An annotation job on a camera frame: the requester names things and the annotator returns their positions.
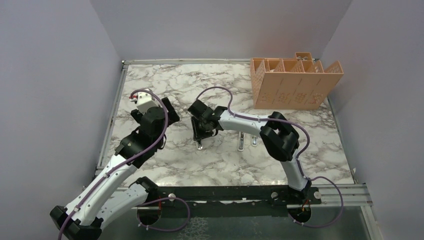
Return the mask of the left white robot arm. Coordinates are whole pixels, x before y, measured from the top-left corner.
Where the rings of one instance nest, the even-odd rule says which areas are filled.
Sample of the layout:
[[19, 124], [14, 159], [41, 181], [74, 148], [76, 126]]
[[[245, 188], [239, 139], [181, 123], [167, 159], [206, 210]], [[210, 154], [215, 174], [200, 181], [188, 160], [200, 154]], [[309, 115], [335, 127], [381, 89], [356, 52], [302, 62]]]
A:
[[159, 99], [141, 92], [131, 98], [136, 103], [131, 116], [138, 127], [120, 141], [109, 163], [80, 195], [66, 206], [57, 205], [51, 210], [58, 239], [97, 240], [124, 212], [158, 200], [158, 186], [148, 177], [138, 178], [126, 191], [112, 197], [128, 177], [164, 148], [166, 129], [180, 120], [167, 97]]

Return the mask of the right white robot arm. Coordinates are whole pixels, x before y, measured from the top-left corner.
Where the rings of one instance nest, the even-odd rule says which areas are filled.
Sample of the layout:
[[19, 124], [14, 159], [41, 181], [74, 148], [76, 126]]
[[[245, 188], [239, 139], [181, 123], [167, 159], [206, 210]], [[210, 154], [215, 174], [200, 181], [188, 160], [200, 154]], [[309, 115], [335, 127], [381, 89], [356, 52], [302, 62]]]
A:
[[299, 133], [280, 112], [266, 116], [232, 112], [224, 106], [212, 109], [198, 99], [188, 112], [196, 142], [214, 137], [219, 131], [237, 131], [262, 139], [268, 154], [281, 162], [290, 188], [289, 199], [300, 204], [308, 198], [311, 181], [305, 177], [296, 159], [301, 153]]

